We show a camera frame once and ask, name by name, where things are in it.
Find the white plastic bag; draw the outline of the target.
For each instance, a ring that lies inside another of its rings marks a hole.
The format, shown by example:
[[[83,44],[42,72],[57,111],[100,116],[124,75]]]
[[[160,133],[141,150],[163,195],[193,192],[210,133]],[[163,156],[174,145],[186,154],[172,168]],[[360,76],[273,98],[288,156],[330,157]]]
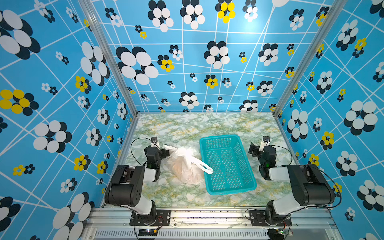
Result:
[[[170,151],[172,171],[184,184],[199,185],[205,180],[205,174],[212,175],[214,170],[200,160],[197,149],[193,147],[173,147],[163,145]]]

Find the teal plastic basket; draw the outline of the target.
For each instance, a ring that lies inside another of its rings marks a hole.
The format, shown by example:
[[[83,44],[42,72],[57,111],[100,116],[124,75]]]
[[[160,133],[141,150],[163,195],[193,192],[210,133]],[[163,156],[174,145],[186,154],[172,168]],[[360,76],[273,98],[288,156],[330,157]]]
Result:
[[[213,169],[205,173],[210,195],[232,195],[253,191],[257,182],[237,135],[212,136],[200,139],[202,162]]]

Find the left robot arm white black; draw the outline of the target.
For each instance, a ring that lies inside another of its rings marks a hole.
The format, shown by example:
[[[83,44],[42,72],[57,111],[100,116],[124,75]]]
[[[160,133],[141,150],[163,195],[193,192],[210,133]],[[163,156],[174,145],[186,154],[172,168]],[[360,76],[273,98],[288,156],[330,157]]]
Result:
[[[170,151],[148,146],[145,148],[147,161],[142,166],[117,166],[105,192],[105,203],[132,211],[130,225],[147,226],[165,223],[167,211],[158,211],[154,201],[143,193],[144,183],[157,182],[161,174],[161,162],[170,156]]]

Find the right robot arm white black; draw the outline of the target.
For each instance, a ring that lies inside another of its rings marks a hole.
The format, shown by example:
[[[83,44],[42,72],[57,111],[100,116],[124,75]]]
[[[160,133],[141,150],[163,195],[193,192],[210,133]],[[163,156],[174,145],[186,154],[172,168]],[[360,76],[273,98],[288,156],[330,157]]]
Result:
[[[334,191],[316,165],[276,166],[276,148],[250,144],[249,153],[259,160],[259,172],[266,181],[288,182],[292,192],[267,203],[265,221],[275,225],[308,207],[326,207],[335,201]]]

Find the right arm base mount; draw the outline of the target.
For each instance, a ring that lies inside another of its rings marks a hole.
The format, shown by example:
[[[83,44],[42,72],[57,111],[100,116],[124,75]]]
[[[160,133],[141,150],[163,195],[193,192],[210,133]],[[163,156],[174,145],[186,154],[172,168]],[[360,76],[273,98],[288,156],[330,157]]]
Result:
[[[275,215],[265,210],[247,210],[247,218],[251,221],[253,227],[282,228],[292,225],[292,219],[289,216]]]

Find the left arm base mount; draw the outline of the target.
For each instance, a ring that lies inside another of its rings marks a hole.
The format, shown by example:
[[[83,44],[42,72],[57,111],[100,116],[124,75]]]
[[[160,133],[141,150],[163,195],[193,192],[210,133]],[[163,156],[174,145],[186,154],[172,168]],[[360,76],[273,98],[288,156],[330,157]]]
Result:
[[[169,226],[171,220],[170,210],[156,210],[149,215],[138,215],[131,212],[130,226],[148,226],[148,227],[161,227]]]

